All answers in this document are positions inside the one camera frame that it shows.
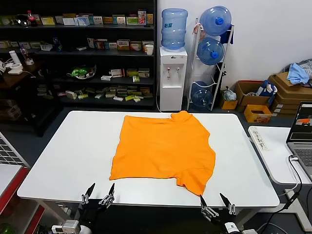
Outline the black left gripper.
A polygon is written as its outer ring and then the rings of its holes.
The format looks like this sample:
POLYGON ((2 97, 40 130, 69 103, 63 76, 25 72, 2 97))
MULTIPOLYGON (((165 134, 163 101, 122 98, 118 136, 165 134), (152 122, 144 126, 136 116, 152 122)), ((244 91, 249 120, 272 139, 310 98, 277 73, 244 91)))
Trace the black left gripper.
POLYGON ((100 212, 106 211, 107 208, 115 200, 114 198, 115 184, 113 183, 108 192, 108 195, 105 196, 100 202, 89 201, 89 197, 91 196, 94 187, 95 183, 93 183, 91 187, 87 189, 85 194, 81 195, 81 203, 84 205, 80 205, 78 207, 79 223, 93 223, 96 220, 98 214, 100 212))

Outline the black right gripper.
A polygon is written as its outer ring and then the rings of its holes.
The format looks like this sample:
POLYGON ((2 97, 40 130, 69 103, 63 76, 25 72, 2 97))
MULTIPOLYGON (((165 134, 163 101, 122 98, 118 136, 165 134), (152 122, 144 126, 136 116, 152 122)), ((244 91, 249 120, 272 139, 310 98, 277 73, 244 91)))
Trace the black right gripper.
POLYGON ((225 226, 226 223, 235 222, 236 219, 236 207, 232 204, 228 198, 219 193, 224 205, 227 207, 229 214, 219 216, 217 212, 215 212, 212 208, 207 206, 204 198, 200 195, 200 204, 201 204, 201 213, 208 220, 211 221, 212 224, 216 226, 225 226))

